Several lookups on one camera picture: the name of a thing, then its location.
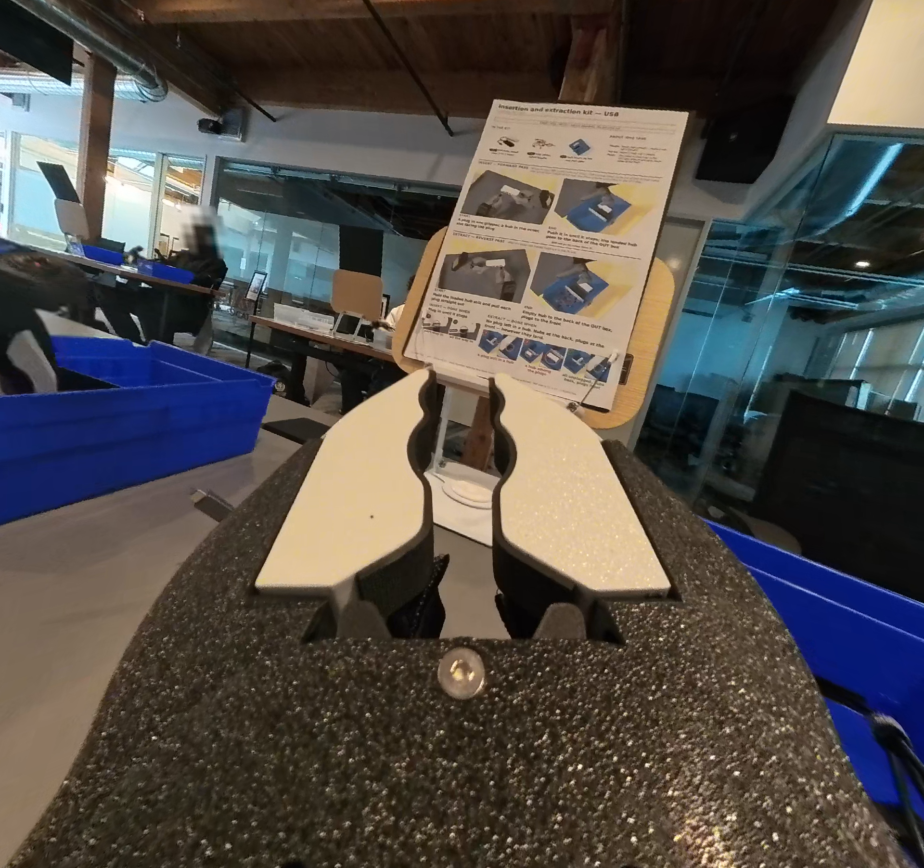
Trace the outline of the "black ceiling rod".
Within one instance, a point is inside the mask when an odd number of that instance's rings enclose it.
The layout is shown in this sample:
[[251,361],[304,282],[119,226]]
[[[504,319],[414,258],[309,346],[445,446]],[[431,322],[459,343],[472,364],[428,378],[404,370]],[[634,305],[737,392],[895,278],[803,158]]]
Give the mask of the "black ceiling rod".
[[360,2],[362,3],[363,7],[365,7],[366,11],[368,12],[370,17],[376,24],[377,28],[379,29],[379,31],[385,38],[386,42],[388,42],[388,44],[394,51],[401,67],[408,73],[415,87],[417,88],[418,92],[424,99],[426,105],[430,108],[430,110],[433,112],[433,115],[435,115],[438,121],[440,122],[440,125],[442,126],[443,130],[446,132],[446,134],[449,137],[454,138],[456,136],[456,133],[453,130],[449,122],[448,116],[441,109],[441,107],[437,104],[429,88],[424,83],[417,69],[412,65],[409,57],[405,53],[404,49],[401,47],[400,43],[398,42],[397,37],[395,36],[395,34],[392,32],[392,30],[388,26],[387,22],[385,21],[385,18],[382,16],[379,9],[375,6],[372,0],[360,0]]

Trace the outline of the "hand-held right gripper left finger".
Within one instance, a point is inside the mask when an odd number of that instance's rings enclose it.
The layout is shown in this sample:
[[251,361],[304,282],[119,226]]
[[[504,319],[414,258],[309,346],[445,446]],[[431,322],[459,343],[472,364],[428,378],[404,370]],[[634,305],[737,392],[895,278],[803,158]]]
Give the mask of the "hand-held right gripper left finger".
[[433,458],[440,405],[418,370],[322,438],[257,573],[261,596],[319,599],[337,637],[435,639],[448,565],[434,552]]

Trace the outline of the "small wall speaker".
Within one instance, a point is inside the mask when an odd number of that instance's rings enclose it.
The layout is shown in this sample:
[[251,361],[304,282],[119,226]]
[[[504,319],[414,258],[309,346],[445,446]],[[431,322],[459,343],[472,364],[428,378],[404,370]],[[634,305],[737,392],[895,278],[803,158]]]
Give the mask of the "small wall speaker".
[[201,117],[197,120],[198,133],[233,143],[245,141],[248,125],[248,110],[243,107],[229,108],[218,117]]

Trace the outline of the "black wall speaker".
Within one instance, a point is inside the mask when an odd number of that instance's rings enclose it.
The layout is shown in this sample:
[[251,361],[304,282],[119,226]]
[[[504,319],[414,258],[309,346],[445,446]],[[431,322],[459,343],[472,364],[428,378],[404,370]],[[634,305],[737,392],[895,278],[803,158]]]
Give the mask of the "black wall speaker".
[[788,114],[769,111],[719,118],[706,139],[695,178],[753,184],[776,155],[787,121]]

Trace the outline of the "office desk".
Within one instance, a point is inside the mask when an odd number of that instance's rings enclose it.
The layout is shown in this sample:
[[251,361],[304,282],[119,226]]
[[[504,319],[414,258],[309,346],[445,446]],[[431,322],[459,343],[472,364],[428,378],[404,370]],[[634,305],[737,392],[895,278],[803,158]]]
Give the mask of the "office desk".
[[404,377],[391,350],[376,346],[363,334],[317,330],[256,315],[250,315],[248,322],[248,353],[253,347],[256,328],[260,327],[269,332],[269,348],[290,359],[285,397],[299,405],[312,405],[326,391],[332,379],[330,368],[352,370],[368,377],[383,375],[388,380]]
[[214,291],[194,285],[156,281],[137,274],[133,264],[116,267],[78,257],[67,251],[34,249],[50,261],[68,262],[87,273],[95,294],[102,293],[113,311],[126,311],[136,329],[125,334],[115,326],[116,335],[133,341],[152,340],[173,344],[175,335],[209,335],[212,311],[221,287]]

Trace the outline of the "silver ventilation duct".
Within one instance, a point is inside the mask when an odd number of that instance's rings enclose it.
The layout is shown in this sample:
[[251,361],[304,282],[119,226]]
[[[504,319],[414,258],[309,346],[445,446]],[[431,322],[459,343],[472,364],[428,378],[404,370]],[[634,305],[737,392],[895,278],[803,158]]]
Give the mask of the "silver ventilation duct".
[[100,9],[85,0],[8,1],[132,78],[142,100],[157,103],[167,98],[167,83],[135,43],[131,32]]

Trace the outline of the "black hanging screen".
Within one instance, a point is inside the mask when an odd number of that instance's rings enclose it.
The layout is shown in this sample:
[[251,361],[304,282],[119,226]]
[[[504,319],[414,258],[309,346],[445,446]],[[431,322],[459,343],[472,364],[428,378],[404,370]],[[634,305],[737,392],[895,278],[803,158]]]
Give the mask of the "black hanging screen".
[[1,50],[62,82],[72,83],[73,40],[12,0],[1,0]]

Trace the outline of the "wooden backing board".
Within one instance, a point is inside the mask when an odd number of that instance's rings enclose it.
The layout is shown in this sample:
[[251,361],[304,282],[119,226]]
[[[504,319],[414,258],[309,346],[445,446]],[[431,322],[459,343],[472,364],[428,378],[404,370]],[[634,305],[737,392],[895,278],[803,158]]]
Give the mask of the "wooden backing board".
[[[439,229],[427,242],[392,339],[391,354],[397,366],[407,374],[426,366],[424,362],[407,356],[405,349],[440,257],[446,232],[446,227]],[[674,291],[675,278],[671,270],[661,259],[654,258],[627,346],[627,354],[632,356],[627,381],[618,386],[614,405],[608,412],[595,412],[587,407],[577,409],[578,416],[590,428],[599,432],[622,428],[641,411],[665,341]]]
[[382,317],[384,284],[379,275],[337,269],[332,276],[330,306],[334,312],[375,322]]

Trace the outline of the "blue plastic bin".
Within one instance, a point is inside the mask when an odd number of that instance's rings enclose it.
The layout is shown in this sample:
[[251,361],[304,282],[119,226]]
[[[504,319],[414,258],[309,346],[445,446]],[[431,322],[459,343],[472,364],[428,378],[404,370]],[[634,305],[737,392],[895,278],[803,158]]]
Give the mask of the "blue plastic bin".
[[868,716],[890,715],[922,757],[922,604],[716,522],[709,526],[790,630],[872,801],[896,806],[886,753],[873,738]]
[[178,347],[52,336],[77,387],[2,397],[1,521],[249,453],[273,379]]

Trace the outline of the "black cabinet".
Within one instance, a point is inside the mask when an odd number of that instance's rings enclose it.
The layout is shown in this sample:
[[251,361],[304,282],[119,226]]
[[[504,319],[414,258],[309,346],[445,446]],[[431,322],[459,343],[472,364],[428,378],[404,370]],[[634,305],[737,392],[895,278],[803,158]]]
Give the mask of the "black cabinet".
[[790,392],[751,507],[828,566],[921,561],[922,423]]

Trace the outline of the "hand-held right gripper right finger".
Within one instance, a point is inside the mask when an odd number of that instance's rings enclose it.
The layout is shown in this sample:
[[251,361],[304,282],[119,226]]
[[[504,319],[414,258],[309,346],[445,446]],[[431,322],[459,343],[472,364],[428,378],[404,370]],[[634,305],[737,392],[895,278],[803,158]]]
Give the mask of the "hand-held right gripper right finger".
[[605,448],[574,410],[508,375],[490,382],[495,605],[514,640],[622,640],[610,603],[673,583]]

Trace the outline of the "printed instruction sheet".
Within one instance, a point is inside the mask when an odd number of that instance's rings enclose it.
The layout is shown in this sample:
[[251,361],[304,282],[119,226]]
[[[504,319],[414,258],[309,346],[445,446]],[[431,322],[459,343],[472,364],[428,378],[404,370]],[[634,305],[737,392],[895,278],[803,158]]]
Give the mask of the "printed instruction sheet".
[[609,411],[689,118],[494,100],[401,352]]

